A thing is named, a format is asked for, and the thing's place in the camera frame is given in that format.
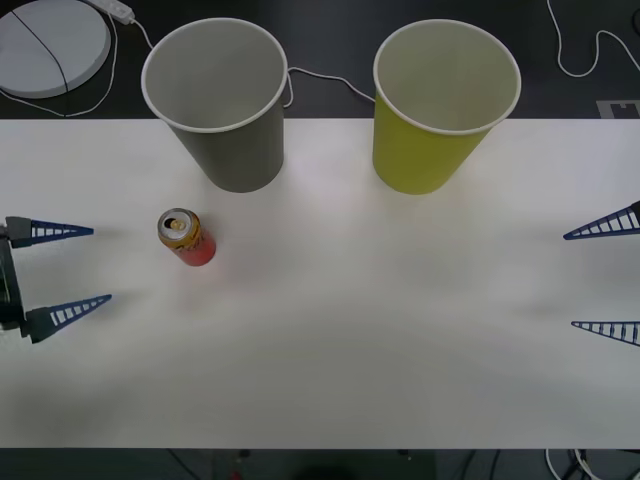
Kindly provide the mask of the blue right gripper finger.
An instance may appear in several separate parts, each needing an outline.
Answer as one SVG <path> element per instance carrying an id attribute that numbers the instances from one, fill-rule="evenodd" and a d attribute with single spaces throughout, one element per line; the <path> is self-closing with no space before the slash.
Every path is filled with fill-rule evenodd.
<path id="1" fill-rule="evenodd" d="M 571 325 L 580 330 L 590 332 L 601 337 L 612 339 L 628 345 L 639 346 L 640 326 L 638 322 L 580 322 Z"/>
<path id="2" fill-rule="evenodd" d="M 563 235 L 564 240 L 638 235 L 639 201 Z"/>

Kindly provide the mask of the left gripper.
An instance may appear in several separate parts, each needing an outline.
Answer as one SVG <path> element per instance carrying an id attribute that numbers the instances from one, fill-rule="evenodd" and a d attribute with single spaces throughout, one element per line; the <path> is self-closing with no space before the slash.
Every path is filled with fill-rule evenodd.
<path id="1" fill-rule="evenodd" d="M 47 222 L 26 217 L 6 218 L 8 238 L 1 234 L 1 330 L 14 330 L 23 323 L 23 336 L 33 344 L 53 336 L 75 321 L 92 313 L 112 299 L 110 294 L 54 306 L 40 307 L 25 313 L 11 246 L 27 248 L 37 244 L 90 236 L 92 228 Z"/>

